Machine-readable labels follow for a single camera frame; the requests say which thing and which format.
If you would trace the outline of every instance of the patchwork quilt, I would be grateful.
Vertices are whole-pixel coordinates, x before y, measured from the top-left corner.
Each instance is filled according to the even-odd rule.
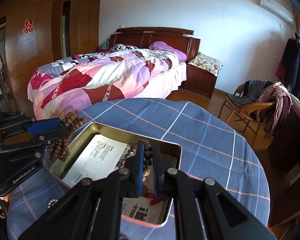
[[[169,51],[126,49],[69,57],[39,67],[28,84],[37,120],[81,111],[97,102],[133,98],[148,79],[179,64]]]

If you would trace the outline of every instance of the blue gripper pad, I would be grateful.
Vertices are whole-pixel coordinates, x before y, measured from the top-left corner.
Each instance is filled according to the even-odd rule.
[[[61,120],[59,118],[53,118],[53,119],[46,119],[46,120],[40,120],[35,121],[31,127],[27,129],[28,133],[36,134],[45,132],[48,130],[56,129],[59,127],[61,123]]]
[[[140,153],[140,161],[138,167],[138,196],[142,194],[142,170],[143,170],[143,154],[144,154],[145,146],[143,144],[138,144],[137,153]]]

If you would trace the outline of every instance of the metal tin box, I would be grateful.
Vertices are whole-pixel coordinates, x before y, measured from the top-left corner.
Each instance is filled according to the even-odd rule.
[[[132,145],[133,143],[137,142],[141,139],[147,139],[150,144],[158,144],[160,147],[160,152],[163,155],[171,155],[177,159],[177,163],[175,164],[175,168],[179,169],[180,161],[181,161],[181,154],[182,154],[182,147],[179,144],[162,141],[158,139],[154,139],[151,137],[146,137],[140,134],[132,133],[129,131],[121,130],[118,128],[114,128],[105,124],[101,124],[98,122],[92,122],[88,124],[83,131],[81,131],[77,137],[71,142],[69,145],[70,156],[65,162],[57,160],[51,167],[51,173],[57,178],[58,181],[63,183],[66,187],[70,188],[67,184],[65,184],[62,179],[65,177],[67,172],[70,170],[71,166],[74,164],[76,159],[88,145],[88,143],[92,140],[92,138],[96,134],[101,134],[105,137],[110,139],[126,143]],[[172,206],[172,199],[164,200],[159,220],[156,224],[145,222],[142,220],[137,220],[135,218],[131,218],[126,215],[122,215],[122,218],[125,220],[129,220],[133,223],[152,227],[152,228],[159,228],[165,225],[168,221],[170,209]]]

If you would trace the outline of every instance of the white wall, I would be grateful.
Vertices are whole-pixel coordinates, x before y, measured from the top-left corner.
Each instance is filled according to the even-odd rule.
[[[288,0],[275,1],[292,11]],[[276,67],[293,34],[258,0],[101,0],[100,43],[119,25],[194,30],[200,51],[223,63],[216,88],[227,92],[252,78],[277,80]]]

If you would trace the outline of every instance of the air conditioner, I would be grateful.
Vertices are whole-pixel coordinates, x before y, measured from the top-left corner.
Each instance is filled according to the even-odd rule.
[[[274,0],[259,0],[260,6],[293,25],[293,14]]]

